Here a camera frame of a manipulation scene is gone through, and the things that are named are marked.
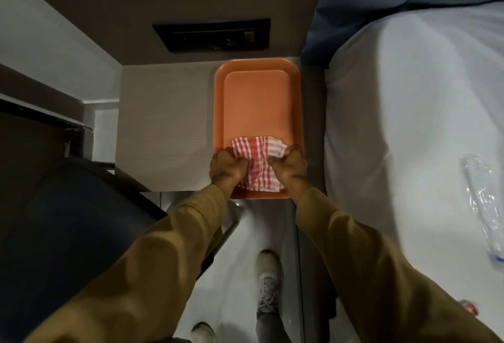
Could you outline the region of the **person's left hand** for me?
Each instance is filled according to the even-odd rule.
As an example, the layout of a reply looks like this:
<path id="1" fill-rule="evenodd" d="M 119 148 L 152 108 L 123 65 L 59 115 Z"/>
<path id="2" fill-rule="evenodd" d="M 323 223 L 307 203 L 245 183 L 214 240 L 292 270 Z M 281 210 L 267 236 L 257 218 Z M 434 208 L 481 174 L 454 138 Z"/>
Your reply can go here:
<path id="1" fill-rule="evenodd" d="M 230 199 L 236 186 L 248 172 L 249 160 L 236 157 L 233 149 L 218 149 L 210 162 L 209 177 L 211 184 L 218 187 L 226 199 Z"/>

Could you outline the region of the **person's right hand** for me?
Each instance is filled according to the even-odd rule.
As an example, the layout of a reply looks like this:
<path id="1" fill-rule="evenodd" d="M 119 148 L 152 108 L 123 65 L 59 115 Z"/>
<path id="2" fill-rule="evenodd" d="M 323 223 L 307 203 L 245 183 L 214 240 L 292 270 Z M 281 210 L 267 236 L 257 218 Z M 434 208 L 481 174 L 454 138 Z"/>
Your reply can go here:
<path id="1" fill-rule="evenodd" d="M 307 162 L 303 155 L 303 169 L 272 168 L 278 181 L 286 188 L 290 198 L 298 204 L 305 192 L 312 187 L 307 179 Z"/>

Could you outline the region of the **red white checkered cloth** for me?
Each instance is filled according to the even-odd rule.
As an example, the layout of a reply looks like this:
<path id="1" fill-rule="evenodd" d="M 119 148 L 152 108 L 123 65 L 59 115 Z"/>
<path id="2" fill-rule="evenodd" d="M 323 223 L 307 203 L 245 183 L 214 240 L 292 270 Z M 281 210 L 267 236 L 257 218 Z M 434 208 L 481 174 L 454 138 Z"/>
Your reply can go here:
<path id="1" fill-rule="evenodd" d="M 284 189 L 268 162 L 271 156 L 282 158 L 285 155 L 287 145 L 280 139 L 272 136 L 238 137 L 231 141 L 231 148 L 236 157 L 245 157 L 249 161 L 238 189 L 271 193 Z"/>

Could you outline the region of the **person's left forearm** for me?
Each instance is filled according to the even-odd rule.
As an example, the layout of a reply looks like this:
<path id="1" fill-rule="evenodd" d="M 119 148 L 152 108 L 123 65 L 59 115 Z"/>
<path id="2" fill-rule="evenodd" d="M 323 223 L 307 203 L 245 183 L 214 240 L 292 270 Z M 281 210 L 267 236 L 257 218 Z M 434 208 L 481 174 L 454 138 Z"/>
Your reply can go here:
<path id="1" fill-rule="evenodd" d="M 173 336 L 203 261 L 222 236 L 230 197 L 222 187 L 205 187 L 156 222 L 23 343 L 148 343 Z"/>

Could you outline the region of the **person's right forearm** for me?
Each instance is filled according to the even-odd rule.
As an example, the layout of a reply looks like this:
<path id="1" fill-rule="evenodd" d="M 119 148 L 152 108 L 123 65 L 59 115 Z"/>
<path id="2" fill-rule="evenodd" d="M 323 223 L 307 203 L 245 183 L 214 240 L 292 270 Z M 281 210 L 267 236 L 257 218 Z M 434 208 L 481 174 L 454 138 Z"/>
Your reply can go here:
<path id="1" fill-rule="evenodd" d="M 362 343 L 504 343 L 396 244 L 314 187 L 289 191 L 296 223 L 321 254 Z"/>

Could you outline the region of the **orange plastic tray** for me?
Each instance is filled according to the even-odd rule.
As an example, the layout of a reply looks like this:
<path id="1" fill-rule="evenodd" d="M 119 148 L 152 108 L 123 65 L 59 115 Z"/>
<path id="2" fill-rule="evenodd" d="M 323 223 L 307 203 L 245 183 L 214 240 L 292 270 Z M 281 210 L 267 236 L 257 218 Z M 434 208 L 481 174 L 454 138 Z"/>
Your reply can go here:
<path id="1" fill-rule="evenodd" d="M 301 77 L 283 58 L 225 62 L 214 79 L 213 147 L 240 136 L 273 136 L 304 146 Z"/>

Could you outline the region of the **person's white right shoe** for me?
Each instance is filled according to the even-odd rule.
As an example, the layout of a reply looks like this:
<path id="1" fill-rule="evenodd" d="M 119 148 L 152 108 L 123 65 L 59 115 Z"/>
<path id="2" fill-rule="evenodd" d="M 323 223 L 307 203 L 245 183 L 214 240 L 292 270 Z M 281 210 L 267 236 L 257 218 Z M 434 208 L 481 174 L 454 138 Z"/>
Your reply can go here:
<path id="1" fill-rule="evenodd" d="M 256 316 L 281 315 L 284 272 L 279 256 L 272 250 L 262 250 L 255 262 L 258 302 Z"/>

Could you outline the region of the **person's white shoe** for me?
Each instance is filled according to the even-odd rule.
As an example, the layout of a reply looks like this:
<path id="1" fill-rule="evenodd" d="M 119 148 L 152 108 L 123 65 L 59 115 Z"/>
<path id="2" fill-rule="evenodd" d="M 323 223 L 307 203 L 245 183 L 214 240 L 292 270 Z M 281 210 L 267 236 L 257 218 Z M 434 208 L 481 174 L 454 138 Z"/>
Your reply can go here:
<path id="1" fill-rule="evenodd" d="M 284 272 L 279 256 L 272 250 L 262 250 L 255 262 L 258 302 L 256 316 L 281 315 Z"/>
<path id="2" fill-rule="evenodd" d="M 209 324 L 199 322 L 191 330 L 190 341 L 191 343 L 217 343 L 217 336 Z"/>

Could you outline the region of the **white bed sheet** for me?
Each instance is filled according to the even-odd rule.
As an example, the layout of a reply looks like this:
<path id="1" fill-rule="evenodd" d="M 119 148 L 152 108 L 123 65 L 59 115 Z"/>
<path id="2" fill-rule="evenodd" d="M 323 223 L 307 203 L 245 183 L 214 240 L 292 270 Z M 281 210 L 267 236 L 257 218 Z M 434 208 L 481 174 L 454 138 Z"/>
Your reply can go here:
<path id="1" fill-rule="evenodd" d="M 504 3 L 377 20 L 325 82 L 328 197 L 504 340 L 504 264 L 469 196 L 490 185 L 504 225 Z"/>

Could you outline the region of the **person's grey right leg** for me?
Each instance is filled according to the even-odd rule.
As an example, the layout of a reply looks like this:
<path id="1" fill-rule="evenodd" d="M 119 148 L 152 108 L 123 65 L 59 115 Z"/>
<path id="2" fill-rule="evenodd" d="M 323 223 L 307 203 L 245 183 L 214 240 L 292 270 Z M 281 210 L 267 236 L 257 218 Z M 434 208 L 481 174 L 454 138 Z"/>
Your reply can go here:
<path id="1" fill-rule="evenodd" d="M 292 343 L 278 310 L 258 310 L 255 332 L 259 343 Z"/>

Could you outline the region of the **person's white left shoe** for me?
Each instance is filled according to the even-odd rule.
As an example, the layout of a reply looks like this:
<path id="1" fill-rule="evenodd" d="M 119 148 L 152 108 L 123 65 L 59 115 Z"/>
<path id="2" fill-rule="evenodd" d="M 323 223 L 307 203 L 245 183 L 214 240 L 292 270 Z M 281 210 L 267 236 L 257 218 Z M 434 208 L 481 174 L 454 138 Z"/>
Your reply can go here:
<path id="1" fill-rule="evenodd" d="M 191 343 L 217 343 L 217 336 L 209 324 L 199 322 L 191 330 L 190 341 Z"/>

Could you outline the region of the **dark blue chair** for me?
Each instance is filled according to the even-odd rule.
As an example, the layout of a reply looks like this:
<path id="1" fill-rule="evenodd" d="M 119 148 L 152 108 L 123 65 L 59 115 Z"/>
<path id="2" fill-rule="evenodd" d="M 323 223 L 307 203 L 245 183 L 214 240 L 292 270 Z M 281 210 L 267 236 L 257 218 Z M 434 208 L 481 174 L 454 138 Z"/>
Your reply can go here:
<path id="1" fill-rule="evenodd" d="M 0 343 L 21 343 L 165 216 L 95 162 L 50 167 L 0 247 Z"/>

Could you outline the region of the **clear plastic bottle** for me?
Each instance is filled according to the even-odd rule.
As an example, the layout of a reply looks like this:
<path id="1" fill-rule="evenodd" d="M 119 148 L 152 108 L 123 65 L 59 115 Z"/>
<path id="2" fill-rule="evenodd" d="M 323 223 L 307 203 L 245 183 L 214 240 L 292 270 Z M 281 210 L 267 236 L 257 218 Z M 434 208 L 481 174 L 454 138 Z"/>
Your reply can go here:
<path id="1" fill-rule="evenodd" d="M 504 265 L 504 203 L 498 174 L 476 155 L 461 159 L 469 206 L 479 220 L 489 257 Z"/>

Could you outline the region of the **black wall switch panel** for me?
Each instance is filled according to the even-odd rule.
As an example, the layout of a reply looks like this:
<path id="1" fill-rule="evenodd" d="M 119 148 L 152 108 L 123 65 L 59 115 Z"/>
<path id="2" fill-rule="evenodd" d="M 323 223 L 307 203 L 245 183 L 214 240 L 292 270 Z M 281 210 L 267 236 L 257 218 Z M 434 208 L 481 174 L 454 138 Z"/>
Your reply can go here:
<path id="1" fill-rule="evenodd" d="M 270 45 L 270 18 L 152 26 L 174 54 L 263 51 Z"/>

